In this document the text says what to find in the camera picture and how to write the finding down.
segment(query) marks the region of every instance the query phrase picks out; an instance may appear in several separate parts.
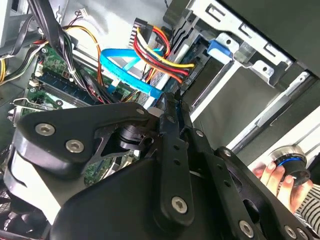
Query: black plastic part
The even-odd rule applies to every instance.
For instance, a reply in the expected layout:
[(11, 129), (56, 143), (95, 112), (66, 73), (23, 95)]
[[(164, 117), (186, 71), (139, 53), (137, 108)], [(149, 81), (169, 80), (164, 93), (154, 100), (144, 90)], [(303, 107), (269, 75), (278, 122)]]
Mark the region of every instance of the black plastic part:
[(285, 173), (281, 181), (283, 181), (287, 175), (293, 176), (294, 187), (304, 184), (310, 179), (311, 174), (306, 169), (307, 160), (303, 155), (286, 154), (282, 157), (279, 157), (277, 160), (274, 161), (274, 163), (277, 166), (282, 165), (285, 169)]
[[(28, 114), (17, 124), (14, 146), (27, 161), (62, 178), (76, 178), (91, 159), (95, 162), (102, 160), (101, 154), (117, 128), (129, 123), (145, 125), (149, 119), (149, 113), (133, 102)], [(35, 127), (40, 123), (52, 125), (55, 133), (51, 136), (36, 133)], [(106, 128), (109, 128), (108, 134), (103, 132)], [(99, 138), (103, 141), (97, 148), (95, 139)], [(84, 150), (80, 153), (68, 151), (66, 142), (69, 140), (82, 142)]]
[(140, 18), (136, 18), (134, 20), (133, 28), (132, 28), (130, 39), (129, 39), (128, 45), (130, 47), (133, 47), (134, 45), (135, 37), (137, 35), (137, 28), (140, 29), (140, 33), (143, 39), (146, 41), (146, 43), (148, 43), (154, 27), (152, 25), (149, 25), (147, 21), (144, 21)]

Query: person's arm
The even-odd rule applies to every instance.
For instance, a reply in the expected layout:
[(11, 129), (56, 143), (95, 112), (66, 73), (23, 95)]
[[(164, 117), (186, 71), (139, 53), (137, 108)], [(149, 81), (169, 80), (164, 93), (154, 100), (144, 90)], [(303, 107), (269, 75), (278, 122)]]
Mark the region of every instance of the person's arm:
[(320, 186), (313, 185), (296, 211), (320, 236)]

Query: finger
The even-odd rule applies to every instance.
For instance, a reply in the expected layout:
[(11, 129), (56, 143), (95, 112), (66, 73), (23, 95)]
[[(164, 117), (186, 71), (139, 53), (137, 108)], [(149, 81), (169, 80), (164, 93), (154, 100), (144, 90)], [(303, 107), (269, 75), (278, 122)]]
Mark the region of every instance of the finger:
[(293, 186), (294, 186), (294, 178), (291, 175), (286, 176), (280, 187), (280, 190), (277, 196), (279, 201), (291, 212), (293, 211), (291, 210), (291, 206), (290, 206), (290, 201), (291, 201), (290, 196), (291, 196), (291, 191)]
[(281, 182), (282, 177), (285, 174), (284, 166), (278, 166), (273, 173), (271, 174), (269, 181), (266, 187), (273, 193), (273, 195), (277, 196), (278, 187)]
[(266, 166), (263, 166), (263, 167), (254, 169), (252, 172), (258, 179), (260, 179), (262, 174), (264, 173), (265, 168)]
[(275, 170), (275, 168), (276, 168), (276, 164), (274, 162), (270, 162), (269, 165), (264, 169), (260, 179), (264, 185), (267, 185), (269, 178), (273, 173), (273, 171)]
[(312, 187), (314, 186), (313, 182), (311, 180), (308, 180), (304, 184), (297, 186), (293, 189), (291, 193), (291, 208), (292, 211), (295, 212), (300, 208), (301, 204), (304, 202), (308, 192)]

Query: circuit board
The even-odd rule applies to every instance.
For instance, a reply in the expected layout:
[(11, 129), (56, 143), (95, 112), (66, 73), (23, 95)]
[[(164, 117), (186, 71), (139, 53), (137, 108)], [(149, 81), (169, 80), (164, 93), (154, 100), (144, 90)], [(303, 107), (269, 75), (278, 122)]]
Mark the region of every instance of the circuit board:
[[(43, 65), (42, 71), (44, 73), (51, 72), (56, 74), (56, 76), (62, 77), (65, 80), (68, 80), (68, 81), (72, 80), (67, 64), (59, 55), (57, 55), (56, 51), (53, 48), (49, 46), (45, 46), (42, 49), (42, 52), (38, 58), (38, 63)], [(84, 67), (84, 70), (86, 70), (92, 77), (97, 79), (96, 71), (92, 70), (89, 67)], [(103, 76), (102, 78), (107, 88), (113, 82), (111, 78), (108, 78), (106, 76)], [(121, 99), (125, 98), (132, 91), (133, 89), (129, 85), (122, 82), (119, 82), (116, 89), (114, 90), (117, 96), (122, 96)]]

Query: red wire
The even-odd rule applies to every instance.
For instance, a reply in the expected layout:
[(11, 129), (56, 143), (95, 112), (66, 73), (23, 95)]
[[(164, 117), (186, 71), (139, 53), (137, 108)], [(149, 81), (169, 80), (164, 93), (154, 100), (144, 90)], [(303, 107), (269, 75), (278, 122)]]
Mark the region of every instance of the red wire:
[(153, 28), (152, 31), (157, 33), (157, 34), (159, 34), (161, 36), (162, 40), (164, 41), (164, 43), (166, 45), (166, 49), (167, 49), (167, 51), (166, 51), (164, 56), (167, 57), (170, 54), (170, 43), (169, 43), (167, 37), (156, 28)]
[[(137, 49), (139, 50), (139, 52), (143, 55), (145, 55), (145, 53), (140, 49), (139, 45), (137, 44), (137, 41), (135, 40), (135, 44), (137, 46)], [(169, 66), (166, 66), (164, 64), (161, 64), (159, 61), (156, 61), (154, 60), (152, 57), (149, 57), (148, 55), (145, 55), (145, 57), (150, 61), (152, 62), (153, 64), (155, 64), (156, 66), (160, 66), (161, 68), (165, 69), (165, 70), (169, 70), (171, 72), (175, 72), (175, 73), (179, 73), (179, 74), (183, 74), (185, 76), (188, 76), (189, 73), (187, 71), (183, 71), (183, 70), (180, 70), (180, 69), (176, 69), (176, 68), (172, 68), (172, 67), (169, 67)]]
[[(141, 59), (144, 59), (144, 56), (141, 52), (141, 49), (139, 48), (138, 44), (137, 44), (137, 37), (135, 38), (134, 42), (133, 42), (133, 48), (136, 52), (136, 54), (139, 56), (139, 58)], [(180, 84), (182, 84), (182, 80), (174, 75), (173, 73), (171, 72), (168, 72), (166, 70), (163, 70), (163, 69), (160, 69), (157, 65), (153, 64), (153, 63), (148, 63), (149, 65), (151, 65), (152, 67), (154, 67), (155, 69), (157, 69), (158, 71), (162, 72), (162, 73), (165, 73), (165, 74), (168, 74), (169, 76), (173, 77), (174, 79), (176, 79)]]
[(102, 99), (98, 96), (96, 96), (96, 94), (95, 94), (95, 92), (89, 87), (88, 88), (89, 90), (90, 90), (90, 92), (91, 92), (91, 94), (93, 95), (93, 96), (95, 96), (96, 98), (98, 98), (98, 100), (101, 102), (101, 103), (104, 103), (104, 101), (102, 101)]

